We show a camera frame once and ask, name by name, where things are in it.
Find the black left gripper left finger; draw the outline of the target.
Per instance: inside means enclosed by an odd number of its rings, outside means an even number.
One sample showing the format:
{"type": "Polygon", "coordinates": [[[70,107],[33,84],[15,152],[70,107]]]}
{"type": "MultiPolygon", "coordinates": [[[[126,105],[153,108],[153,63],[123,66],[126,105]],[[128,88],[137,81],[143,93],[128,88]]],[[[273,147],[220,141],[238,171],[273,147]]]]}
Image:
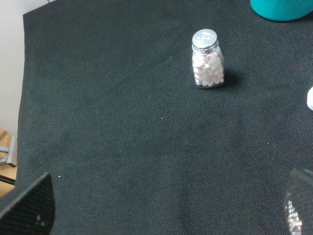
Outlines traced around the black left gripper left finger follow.
{"type": "Polygon", "coordinates": [[[2,235],[48,235],[55,220],[50,174],[37,173],[0,200],[2,235]]]}

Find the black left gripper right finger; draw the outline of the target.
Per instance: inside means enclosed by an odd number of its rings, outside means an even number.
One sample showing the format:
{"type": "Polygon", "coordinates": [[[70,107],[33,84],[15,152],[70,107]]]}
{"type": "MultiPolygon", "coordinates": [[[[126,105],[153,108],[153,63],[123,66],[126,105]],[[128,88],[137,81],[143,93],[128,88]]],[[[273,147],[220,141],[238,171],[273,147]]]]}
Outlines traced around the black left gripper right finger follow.
{"type": "Polygon", "coordinates": [[[291,235],[313,234],[313,173],[293,169],[284,198],[284,214],[291,235]]]}

